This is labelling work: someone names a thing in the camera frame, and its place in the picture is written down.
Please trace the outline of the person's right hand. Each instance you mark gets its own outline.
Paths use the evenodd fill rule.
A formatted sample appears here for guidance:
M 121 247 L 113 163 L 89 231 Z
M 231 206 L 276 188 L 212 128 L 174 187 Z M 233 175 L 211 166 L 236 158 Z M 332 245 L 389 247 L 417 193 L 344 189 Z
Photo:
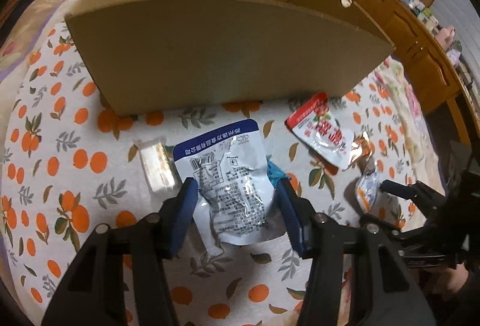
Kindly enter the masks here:
M 437 296 L 447 300 L 457 294 L 467 283 L 470 275 L 464 264 L 457 264 L 455 268 L 431 267 L 422 271 L 426 276 L 422 292 L 425 295 Z

